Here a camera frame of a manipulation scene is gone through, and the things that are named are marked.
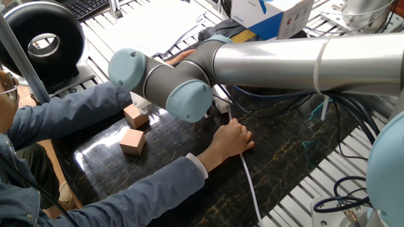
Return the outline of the person's left hand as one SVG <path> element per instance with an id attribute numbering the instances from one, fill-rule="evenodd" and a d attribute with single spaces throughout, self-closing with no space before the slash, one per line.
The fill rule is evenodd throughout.
<path id="1" fill-rule="evenodd" d="M 184 52 L 181 52 L 179 55 L 177 55 L 176 57 L 174 57 L 171 60 L 167 60 L 165 61 L 167 64 L 174 66 L 178 63 L 180 63 L 181 61 L 183 61 L 185 58 L 187 58 L 189 55 L 191 55 L 193 52 L 195 51 L 195 49 L 191 49 L 191 50 L 187 50 Z"/>

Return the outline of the person's right hand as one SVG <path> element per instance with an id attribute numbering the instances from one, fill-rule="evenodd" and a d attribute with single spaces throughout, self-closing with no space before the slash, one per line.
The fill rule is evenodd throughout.
<path id="1" fill-rule="evenodd" d="M 220 158 L 221 162 L 229 157 L 242 154 L 254 147 L 252 132 L 237 119 L 230 119 L 227 125 L 222 125 L 213 136 L 209 147 Z"/>

